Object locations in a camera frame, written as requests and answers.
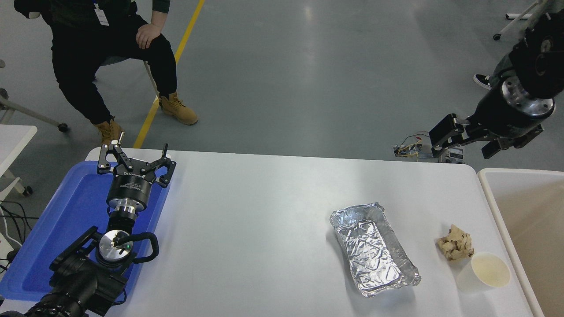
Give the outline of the seated person's left hand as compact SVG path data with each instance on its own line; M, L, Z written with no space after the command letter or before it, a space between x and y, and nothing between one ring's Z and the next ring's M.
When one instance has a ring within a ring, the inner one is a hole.
M147 49L150 47L153 40L161 35L163 24L149 23L140 26L136 34L136 43L140 49Z

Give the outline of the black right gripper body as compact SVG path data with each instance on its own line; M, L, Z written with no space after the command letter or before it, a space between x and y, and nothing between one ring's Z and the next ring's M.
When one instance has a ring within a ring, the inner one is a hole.
M467 118L495 135L519 138L545 120L545 99L515 96L507 88L493 88Z

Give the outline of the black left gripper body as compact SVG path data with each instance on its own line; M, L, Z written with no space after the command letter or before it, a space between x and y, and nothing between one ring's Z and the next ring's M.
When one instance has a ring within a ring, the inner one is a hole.
M145 210L156 174L150 171L141 174L141 169L127 171L124 165L116 165L113 168L113 180L107 196L107 204L113 209L117 208L119 201L133 201L132 206L137 210Z

